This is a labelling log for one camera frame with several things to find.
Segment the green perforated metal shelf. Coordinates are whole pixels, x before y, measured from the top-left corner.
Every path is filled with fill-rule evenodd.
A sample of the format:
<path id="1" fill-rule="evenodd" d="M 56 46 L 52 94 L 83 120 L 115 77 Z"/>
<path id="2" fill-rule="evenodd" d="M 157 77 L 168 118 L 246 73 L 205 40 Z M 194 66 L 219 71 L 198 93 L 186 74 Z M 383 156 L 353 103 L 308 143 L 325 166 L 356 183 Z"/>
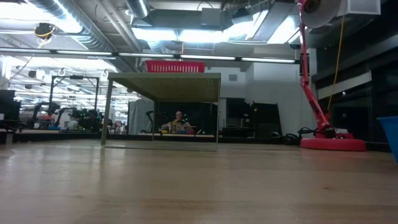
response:
<path id="1" fill-rule="evenodd" d="M 142 144 L 108 144 L 106 142 L 108 118 L 114 82 L 152 100 L 154 102 L 154 111 L 157 111 L 159 103 L 219 103 L 221 93 L 220 73 L 110 73 L 108 75 L 108 89 L 106 94 L 105 121 L 103 122 L 101 132 L 101 147 L 104 149 L 118 148 L 203 152 L 216 152 L 218 150 L 219 129 L 216 129 L 214 143 L 156 141 L 155 127 L 153 127 L 150 141 L 146 141 Z"/>

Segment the red plastic basket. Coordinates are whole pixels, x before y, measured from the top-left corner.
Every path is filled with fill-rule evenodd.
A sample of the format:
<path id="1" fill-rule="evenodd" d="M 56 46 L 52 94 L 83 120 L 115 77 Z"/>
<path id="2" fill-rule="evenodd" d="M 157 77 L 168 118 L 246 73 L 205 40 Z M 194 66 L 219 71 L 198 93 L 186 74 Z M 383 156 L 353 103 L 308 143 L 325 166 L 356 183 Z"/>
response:
<path id="1" fill-rule="evenodd" d="M 204 62 L 146 60 L 147 71 L 151 73 L 203 73 Z"/>

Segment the red desk lamp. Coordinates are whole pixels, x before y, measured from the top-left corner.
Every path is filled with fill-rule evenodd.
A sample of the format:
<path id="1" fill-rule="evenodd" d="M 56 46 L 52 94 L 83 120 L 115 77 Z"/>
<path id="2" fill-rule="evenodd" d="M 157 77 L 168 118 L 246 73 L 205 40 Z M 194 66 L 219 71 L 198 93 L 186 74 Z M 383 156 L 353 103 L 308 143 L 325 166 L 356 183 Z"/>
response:
<path id="1" fill-rule="evenodd" d="M 309 56 L 305 29 L 316 29 L 328 24 L 341 8 L 341 0 L 295 0 L 300 16 L 300 86 L 311 106 L 317 121 L 314 138 L 303 138 L 300 147 L 306 149 L 329 151 L 365 151 L 366 143 L 355 139 L 351 133 L 338 133 L 328 120 L 328 115 L 323 112 L 318 100 L 310 88 Z"/>

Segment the person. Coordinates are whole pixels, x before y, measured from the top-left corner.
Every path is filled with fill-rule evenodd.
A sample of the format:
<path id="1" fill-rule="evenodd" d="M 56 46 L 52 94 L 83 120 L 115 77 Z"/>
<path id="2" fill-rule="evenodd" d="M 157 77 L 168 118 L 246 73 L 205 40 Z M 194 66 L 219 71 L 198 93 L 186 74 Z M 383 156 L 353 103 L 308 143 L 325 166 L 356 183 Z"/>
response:
<path id="1" fill-rule="evenodd" d="M 184 119 L 183 113 L 177 111 L 175 119 L 161 126 L 161 130 L 168 131 L 171 134 L 193 134 L 193 128 L 190 123 Z"/>

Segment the black cabinet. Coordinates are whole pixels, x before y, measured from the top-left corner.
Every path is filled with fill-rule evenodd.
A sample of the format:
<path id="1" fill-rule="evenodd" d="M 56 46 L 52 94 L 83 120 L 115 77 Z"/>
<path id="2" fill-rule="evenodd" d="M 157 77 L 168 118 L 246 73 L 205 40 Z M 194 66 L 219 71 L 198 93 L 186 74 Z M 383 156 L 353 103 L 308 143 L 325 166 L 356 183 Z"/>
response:
<path id="1" fill-rule="evenodd" d="M 226 138 L 272 138 L 282 134 L 278 104 L 246 103 L 242 98 L 226 99 L 226 117 L 221 135 Z"/>

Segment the black robot arms cluster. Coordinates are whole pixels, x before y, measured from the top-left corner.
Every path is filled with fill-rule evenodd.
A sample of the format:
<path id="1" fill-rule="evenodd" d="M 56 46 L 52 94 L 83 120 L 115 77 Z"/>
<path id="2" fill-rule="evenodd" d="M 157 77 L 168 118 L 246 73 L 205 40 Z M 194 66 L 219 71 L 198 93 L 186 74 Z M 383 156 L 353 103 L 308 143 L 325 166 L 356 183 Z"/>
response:
<path id="1" fill-rule="evenodd" d="M 34 107 L 32 116 L 27 120 L 27 127 L 98 133 L 102 130 L 103 121 L 104 114 L 95 109 L 62 108 L 56 103 L 43 102 Z"/>

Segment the long white light bar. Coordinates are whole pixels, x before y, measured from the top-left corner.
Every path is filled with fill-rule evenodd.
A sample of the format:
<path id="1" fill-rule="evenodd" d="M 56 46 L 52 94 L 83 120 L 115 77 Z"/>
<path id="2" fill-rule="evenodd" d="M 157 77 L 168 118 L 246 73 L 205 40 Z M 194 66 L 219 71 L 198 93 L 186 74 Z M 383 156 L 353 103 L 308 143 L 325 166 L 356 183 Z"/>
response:
<path id="1" fill-rule="evenodd" d="M 2 54 L 42 54 L 42 55 L 61 55 L 62 57 L 79 56 L 115 59 L 116 57 L 134 57 L 134 58 L 161 58 L 161 59 L 187 59 L 187 60 L 215 60 L 227 62 L 252 62 L 252 63 L 282 63 L 298 64 L 300 60 L 283 58 L 256 58 L 256 57 L 232 57 L 217 55 L 189 55 L 189 54 L 155 54 L 155 53 L 132 53 L 132 52 L 95 52 L 80 50 L 55 50 L 55 49 L 26 49 L 0 47 Z"/>

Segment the black monitor screen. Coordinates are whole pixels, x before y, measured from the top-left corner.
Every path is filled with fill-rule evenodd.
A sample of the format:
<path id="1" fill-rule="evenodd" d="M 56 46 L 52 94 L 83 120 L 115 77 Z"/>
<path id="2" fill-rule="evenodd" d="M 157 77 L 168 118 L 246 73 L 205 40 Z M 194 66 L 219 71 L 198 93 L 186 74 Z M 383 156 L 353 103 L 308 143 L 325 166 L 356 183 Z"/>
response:
<path id="1" fill-rule="evenodd" d="M 0 90 L 0 126 L 19 122 L 21 103 L 14 97 L 14 90 Z"/>

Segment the blue plastic basket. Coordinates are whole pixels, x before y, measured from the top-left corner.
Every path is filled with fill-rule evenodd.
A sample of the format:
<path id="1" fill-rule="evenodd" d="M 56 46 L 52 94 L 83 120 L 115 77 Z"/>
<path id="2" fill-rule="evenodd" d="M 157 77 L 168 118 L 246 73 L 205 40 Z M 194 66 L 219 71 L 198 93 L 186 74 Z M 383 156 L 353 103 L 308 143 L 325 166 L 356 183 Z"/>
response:
<path id="1" fill-rule="evenodd" d="M 398 164 L 398 116 L 381 117 L 377 120 L 383 127 L 394 159 Z"/>

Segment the black aluminium table frame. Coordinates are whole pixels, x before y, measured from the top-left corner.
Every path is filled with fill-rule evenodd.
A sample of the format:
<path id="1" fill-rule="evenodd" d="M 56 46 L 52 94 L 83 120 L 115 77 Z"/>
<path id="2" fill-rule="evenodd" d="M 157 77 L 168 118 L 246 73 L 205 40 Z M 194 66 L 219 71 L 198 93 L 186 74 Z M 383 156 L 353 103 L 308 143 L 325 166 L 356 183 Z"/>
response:
<path id="1" fill-rule="evenodd" d="M 14 142 L 39 142 L 39 141 L 58 141 L 58 140 L 72 140 L 72 139 L 101 139 L 100 134 L 95 133 L 17 133 L 14 135 Z M 120 135 L 109 134 L 107 140 L 120 141 L 151 141 L 152 135 Z M 216 142 L 216 138 L 205 136 L 154 136 L 155 141 L 177 141 L 177 142 Z M 218 138 L 219 143 L 226 144 L 276 144 L 276 145 L 290 145 L 299 146 L 300 139 L 295 138 Z"/>

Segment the black metal stand frame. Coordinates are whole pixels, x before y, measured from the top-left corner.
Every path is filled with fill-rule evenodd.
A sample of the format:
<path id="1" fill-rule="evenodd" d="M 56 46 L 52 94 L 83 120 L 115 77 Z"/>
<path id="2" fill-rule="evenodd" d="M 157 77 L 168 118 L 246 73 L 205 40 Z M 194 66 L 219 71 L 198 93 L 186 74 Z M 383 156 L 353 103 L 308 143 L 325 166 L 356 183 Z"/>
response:
<path id="1" fill-rule="evenodd" d="M 96 88 L 96 92 L 95 92 L 95 102 L 94 102 L 94 109 L 97 110 L 97 105 L 98 105 L 98 93 L 99 93 L 99 88 L 100 88 L 100 78 L 99 77 L 84 77 L 82 75 L 69 75 L 69 76 L 60 76 L 60 75 L 55 75 L 55 76 L 51 76 L 51 83 L 50 83 L 50 95 L 49 95 L 49 103 L 51 103 L 53 101 L 53 89 L 57 86 L 57 84 L 55 84 L 55 79 L 59 78 L 60 81 L 63 81 L 66 78 L 69 78 L 71 80 L 96 80 L 96 84 L 94 85 L 94 87 Z"/>

